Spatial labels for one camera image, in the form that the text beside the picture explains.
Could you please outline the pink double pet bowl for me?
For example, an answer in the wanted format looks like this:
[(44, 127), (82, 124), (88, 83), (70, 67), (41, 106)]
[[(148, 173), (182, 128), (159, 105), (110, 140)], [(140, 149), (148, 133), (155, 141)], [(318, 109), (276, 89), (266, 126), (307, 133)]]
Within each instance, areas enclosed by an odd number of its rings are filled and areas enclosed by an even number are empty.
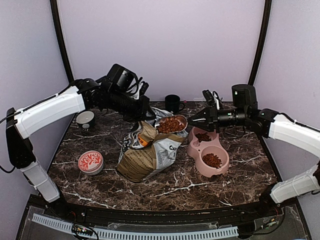
[[(206, 134), (209, 137), (209, 141), (199, 142), (197, 134)], [(207, 177), (225, 175), (230, 166), (230, 157), (227, 151), (220, 144), (219, 134), (216, 131), (207, 132), (200, 128), (193, 127), (188, 134), (188, 146), (186, 153), (194, 159), (195, 167), (198, 172)], [(208, 154), (214, 154), (221, 160), (218, 168), (209, 166), (203, 161), (203, 157)]]

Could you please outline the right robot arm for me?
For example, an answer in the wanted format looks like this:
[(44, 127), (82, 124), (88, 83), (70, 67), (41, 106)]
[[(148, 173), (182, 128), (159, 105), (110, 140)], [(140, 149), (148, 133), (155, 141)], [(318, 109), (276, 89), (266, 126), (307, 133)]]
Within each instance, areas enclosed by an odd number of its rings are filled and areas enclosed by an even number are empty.
[[(218, 132), (220, 128), (242, 126), (264, 138), (283, 141), (303, 149), (316, 157), (320, 155), (320, 131), (300, 123), (286, 113), (269, 108), (259, 109), (256, 89), (249, 84), (236, 84), (231, 88), (233, 109), (219, 109), (220, 99), (216, 92), (203, 90), (208, 107), (188, 118), (188, 123), (207, 132)], [(255, 205), (255, 213), (266, 217), (275, 204), (307, 193), (320, 192), (320, 165), (289, 180), (269, 187)]]

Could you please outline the metal scoop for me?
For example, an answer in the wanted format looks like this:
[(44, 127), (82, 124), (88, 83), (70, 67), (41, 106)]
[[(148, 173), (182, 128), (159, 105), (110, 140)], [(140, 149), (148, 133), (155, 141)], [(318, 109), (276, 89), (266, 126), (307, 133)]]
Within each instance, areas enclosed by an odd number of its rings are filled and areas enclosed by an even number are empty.
[(154, 127), (160, 134), (172, 134), (185, 130), (188, 122), (183, 115), (166, 116), (156, 121)]

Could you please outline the pet food bag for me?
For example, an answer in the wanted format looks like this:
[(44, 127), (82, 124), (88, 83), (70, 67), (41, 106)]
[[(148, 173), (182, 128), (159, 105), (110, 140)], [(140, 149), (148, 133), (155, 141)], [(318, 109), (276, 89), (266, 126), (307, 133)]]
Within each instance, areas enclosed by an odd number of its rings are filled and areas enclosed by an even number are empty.
[(138, 121), (124, 137), (116, 170), (126, 179), (140, 183), (170, 167), (185, 138), (186, 130), (177, 133), (158, 133), (157, 120), (174, 114), (156, 107), (154, 120)]

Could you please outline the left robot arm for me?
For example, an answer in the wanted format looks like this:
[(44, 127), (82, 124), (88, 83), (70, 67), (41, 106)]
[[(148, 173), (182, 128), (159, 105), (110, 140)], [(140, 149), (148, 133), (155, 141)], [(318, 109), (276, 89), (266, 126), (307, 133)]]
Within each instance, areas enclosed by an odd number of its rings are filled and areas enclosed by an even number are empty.
[(10, 108), (3, 121), (10, 163), (20, 170), (42, 195), (51, 210), (67, 218), (70, 206), (61, 198), (57, 185), (42, 168), (34, 154), (30, 136), (67, 116), (92, 108), (113, 110), (126, 122), (154, 120), (150, 99), (145, 96), (149, 85), (131, 70), (115, 63), (97, 80), (76, 79), (62, 91), (25, 108)]

